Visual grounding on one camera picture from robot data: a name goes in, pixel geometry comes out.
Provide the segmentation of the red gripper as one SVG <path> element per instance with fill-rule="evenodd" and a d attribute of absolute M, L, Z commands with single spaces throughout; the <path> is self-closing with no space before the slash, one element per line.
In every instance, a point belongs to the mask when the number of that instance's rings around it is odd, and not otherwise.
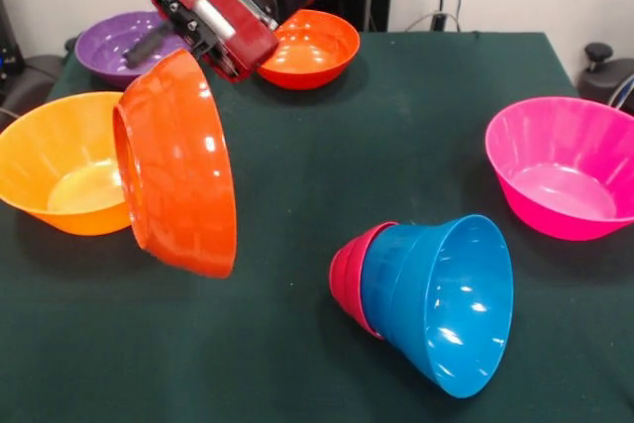
<path fill-rule="evenodd" d="M 176 34 L 197 61 L 219 76 L 242 81 L 275 51 L 276 0 L 152 0 L 169 26 L 149 29 L 123 53 L 127 67 L 167 57 L 169 38 Z"/>

